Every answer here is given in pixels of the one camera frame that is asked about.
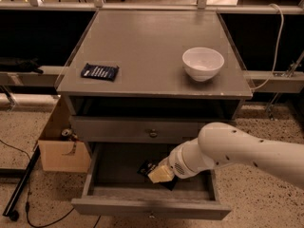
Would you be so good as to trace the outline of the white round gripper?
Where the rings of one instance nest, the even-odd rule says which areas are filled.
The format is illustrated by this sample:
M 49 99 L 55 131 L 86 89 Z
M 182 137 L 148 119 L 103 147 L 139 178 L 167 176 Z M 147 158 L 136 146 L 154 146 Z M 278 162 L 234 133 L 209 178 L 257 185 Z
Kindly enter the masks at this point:
M 189 169 L 183 160 L 182 149 L 183 147 L 179 145 L 168 156 L 169 167 L 172 170 L 167 165 L 160 165 L 148 174 L 148 178 L 153 183 L 158 183 L 171 181 L 175 175 L 180 179 L 188 179 L 195 176 L 196 173 Z

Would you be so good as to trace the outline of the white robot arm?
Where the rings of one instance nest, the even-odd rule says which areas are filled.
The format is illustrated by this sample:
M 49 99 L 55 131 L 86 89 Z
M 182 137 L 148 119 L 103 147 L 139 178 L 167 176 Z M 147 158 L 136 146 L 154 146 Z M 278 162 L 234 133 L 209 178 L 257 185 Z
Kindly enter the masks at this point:
M 152 182 L 188 179 L 229 164 L 253 166 L 304 188 L 304 145 L 265 140 L 227 123 L 208 123 L 191 141 L 175 147 L 149 174 Z

